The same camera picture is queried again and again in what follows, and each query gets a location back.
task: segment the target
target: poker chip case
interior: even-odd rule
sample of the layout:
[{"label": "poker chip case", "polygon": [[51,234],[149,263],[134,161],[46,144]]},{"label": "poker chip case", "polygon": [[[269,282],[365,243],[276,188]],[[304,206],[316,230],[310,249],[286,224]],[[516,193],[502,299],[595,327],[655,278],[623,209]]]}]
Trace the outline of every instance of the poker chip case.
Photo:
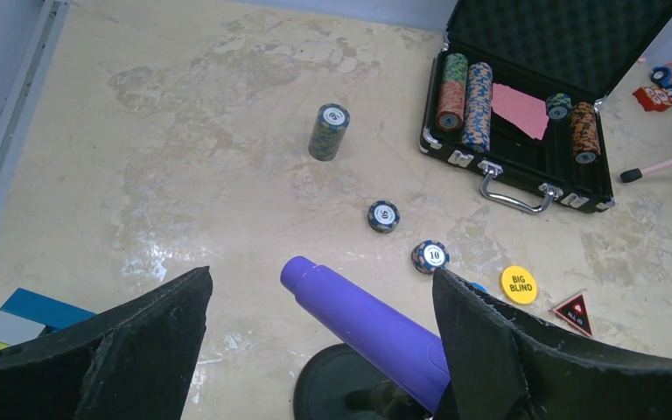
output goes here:
[{"label": "poker chip case", "polygon": [[[608,210],[614,197],[599,106],[671,16],[672,0],[459,0],[431,69],[419,150],[478,173],[484,197],[526,213],[539,214],[553,202],[587,214]],[[438,95],[451,53],[464,54],[470,65],[489,64],[493,83],[542,101],[565,93],[572,103],[592,104],[598,160],[577,164],[571,129],[553,120],[538,140],[493,112],[489,151],[462,144],[459,131],[441,130]],[[494,182],[542,202],[533,206],[491,192]]]}]

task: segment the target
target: metal frame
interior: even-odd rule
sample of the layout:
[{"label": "metal frame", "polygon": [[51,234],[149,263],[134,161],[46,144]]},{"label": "metal frame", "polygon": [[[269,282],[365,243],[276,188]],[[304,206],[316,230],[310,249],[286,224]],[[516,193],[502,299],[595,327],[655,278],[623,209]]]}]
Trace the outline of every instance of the metal frame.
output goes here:
[{"label": "metal frame", "polygon": [[0,115],[0,217],[67,12],[67,2],[43,4]]}]

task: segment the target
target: pink playing card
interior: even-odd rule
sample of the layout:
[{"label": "pink playing card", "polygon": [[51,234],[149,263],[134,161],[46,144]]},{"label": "pink playing card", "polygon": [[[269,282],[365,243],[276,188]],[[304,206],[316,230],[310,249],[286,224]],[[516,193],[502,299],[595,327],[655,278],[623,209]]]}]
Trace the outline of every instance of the pink playing card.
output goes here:
[{"label": "pink playing card", "polygon": [[493,112],[524,131],[527,136],[543,139],[548,119],[544,101],[494,83],[492,105]]}]

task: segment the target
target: yellow big blind button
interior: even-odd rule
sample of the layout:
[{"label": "yellow big blind button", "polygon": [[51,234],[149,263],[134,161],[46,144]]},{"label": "yellow big blind button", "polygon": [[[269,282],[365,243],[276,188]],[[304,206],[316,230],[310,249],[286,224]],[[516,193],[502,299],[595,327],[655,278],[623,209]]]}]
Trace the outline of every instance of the yellow big blind button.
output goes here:
[{"label": "yellow big blind button", "polygon": [[500,275],[500,286],[509,299],[528,305],[537,298],[537,282],[523,267],[512,265]]}]

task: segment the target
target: marble surface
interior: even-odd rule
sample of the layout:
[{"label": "marble surface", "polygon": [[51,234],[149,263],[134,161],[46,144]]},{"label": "marble surface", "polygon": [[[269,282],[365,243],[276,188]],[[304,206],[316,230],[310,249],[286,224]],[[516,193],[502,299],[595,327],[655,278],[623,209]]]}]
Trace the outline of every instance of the marble surface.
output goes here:
[{"label": "marble surface", "polygon": [[[207,334],[184,419],[290,418],[295,378],[336,338],[278,282],[326,264],[436,331],[425,239],[501,296],[530,270],[548,309],[586,288],[596,338],[672,357],[672,171],[614,182],[618,205],[534,217],[417,148],[437,34],[221,1],[73,2],[0,222],[0,304],[17,287],[103,311],[209,265]],[[612,174],[672,157],[672,111],[605,104]],[[315,112],[352,116],[331,163],[309,157]],[[497,185],[499,191],[510,191]],[[369,229],[374,200],[400,227]],[[255,393],[257,403],[250,403]]]}]

